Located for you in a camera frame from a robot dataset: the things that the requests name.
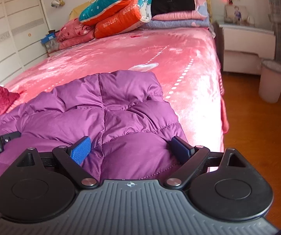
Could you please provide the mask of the purple down jacket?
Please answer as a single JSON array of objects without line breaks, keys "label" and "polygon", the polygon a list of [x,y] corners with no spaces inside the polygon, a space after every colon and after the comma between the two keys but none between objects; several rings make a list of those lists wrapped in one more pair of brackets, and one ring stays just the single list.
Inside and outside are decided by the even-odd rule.
[{"label": "purple down jacket", "polygon": [[0,176],[28,147],[49,152],[88,136],[82,167],[96,180],[164,180],[180,167],[169,143],[185,137],[155,74],[130,70],[73,80],[0,115],[0,135],[16,131],[0,153]]}]

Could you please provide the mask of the bed with pink blanket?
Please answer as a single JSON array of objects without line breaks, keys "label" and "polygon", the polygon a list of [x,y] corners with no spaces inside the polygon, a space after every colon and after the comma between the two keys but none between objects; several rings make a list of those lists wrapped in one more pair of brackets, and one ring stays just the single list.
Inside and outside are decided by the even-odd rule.
[{"label": "bed with pink blanket", "polygon": [[5,86],[20,94],[21,104],[74,79],[118,70],[154,73],[188,142],[224,149],[229,123],[221,66],[206,28],[135,30],[95,39],[38,60]]}]

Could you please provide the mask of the pink waste bin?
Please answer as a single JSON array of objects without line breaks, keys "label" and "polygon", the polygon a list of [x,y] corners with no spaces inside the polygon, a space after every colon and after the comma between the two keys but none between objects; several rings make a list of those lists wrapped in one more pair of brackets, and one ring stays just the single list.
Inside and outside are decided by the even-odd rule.
[{"label": "pink waste bin", "polygon": [[259,96],[268,103],[276,103],[281,94],[281,64],[262,60]]}]

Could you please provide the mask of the blue storage box clutter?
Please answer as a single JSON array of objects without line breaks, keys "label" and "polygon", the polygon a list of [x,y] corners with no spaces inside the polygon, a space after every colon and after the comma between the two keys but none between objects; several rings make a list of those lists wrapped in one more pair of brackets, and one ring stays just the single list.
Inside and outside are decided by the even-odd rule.
[{"label": "blue storage box clutter", "polygon": [[50,30],[48,34],[41,39],[41,43],[46,48],[48,54],[57,52],[59,50],[60,42],[57,40],[55,30]]}]

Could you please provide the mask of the white nightstand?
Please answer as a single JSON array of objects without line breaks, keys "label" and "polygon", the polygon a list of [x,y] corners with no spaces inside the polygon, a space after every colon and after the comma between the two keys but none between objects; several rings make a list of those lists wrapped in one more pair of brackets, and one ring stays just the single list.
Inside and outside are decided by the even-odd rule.
[{"label": "white nightstand", "polygon": [[216,48],[223,72],[261,74],[261,61],[273,60],[276,36],[273,31],[256,27],[213,23]]}]

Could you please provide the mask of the pink folded quilt left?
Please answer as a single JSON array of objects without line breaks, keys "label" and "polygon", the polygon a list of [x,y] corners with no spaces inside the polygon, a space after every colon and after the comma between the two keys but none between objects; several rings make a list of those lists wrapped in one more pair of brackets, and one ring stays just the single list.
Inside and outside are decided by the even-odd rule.
[{"label": "pink folded quilt left", "polygon": [[59,49],[63,50],[94,39],[94,27],[80,23],[78,18],[67,22],[56,34]]}]

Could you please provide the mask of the white wardrobe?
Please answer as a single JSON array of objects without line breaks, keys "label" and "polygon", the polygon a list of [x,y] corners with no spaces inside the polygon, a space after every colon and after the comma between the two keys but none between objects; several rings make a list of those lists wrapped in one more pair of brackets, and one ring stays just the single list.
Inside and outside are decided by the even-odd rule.
[{"label": "white wardrobe", "polygon": [[40,0],[0,0],[0,84],[48,57],[49,31]]}]

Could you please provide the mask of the pink purple folded bedding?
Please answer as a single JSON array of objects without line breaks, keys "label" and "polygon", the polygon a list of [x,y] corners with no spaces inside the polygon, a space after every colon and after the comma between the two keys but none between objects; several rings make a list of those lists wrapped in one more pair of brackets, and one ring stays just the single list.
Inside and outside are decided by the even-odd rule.
[{"label": "pink purple folded bedding", "polygon": [[152,17],[140,29],[172,29],[189,27],[210,27],[210,17],[206,0],[195,0],[196,9],[193,11],[179,11],[159,14]]}]

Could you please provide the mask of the framed child photo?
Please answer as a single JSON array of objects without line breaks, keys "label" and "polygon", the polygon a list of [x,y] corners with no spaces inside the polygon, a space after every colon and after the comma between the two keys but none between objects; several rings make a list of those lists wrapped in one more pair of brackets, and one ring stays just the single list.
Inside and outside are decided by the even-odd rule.
[{"label": "framed child photo", "polygon": [[248,19],[248,11],[246,6],[242,5],[226,5],[224,22],[232,24],[244,24]]}]

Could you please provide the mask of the black cushion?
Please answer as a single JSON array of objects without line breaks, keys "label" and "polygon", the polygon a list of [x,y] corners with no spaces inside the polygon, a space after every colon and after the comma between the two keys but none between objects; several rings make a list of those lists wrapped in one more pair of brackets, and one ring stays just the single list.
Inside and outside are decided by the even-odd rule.
[{"label": "black cushion", "polygon": [[152,0],[151,3],[152,16],[195,9],[195,0]]}]

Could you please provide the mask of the plaid curtain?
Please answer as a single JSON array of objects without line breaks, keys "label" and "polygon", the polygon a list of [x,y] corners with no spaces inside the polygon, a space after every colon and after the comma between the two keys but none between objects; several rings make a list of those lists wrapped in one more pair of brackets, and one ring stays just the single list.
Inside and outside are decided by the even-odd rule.
[{"label": "plaid curtain", "polygon": [[280,0],[269,0],[269,20],[276,36],[275,60],[281,62],[281,3]]}]

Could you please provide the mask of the teal orange folded quilt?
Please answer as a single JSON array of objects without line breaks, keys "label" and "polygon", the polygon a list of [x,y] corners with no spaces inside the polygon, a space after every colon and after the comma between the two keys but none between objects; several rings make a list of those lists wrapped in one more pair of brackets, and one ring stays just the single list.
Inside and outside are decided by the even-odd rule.
[{"label": "teal orange folded quilt", "polygon": [[97,39],[132,31],[152,19],[152,0],[95,0],[79,15]]}]

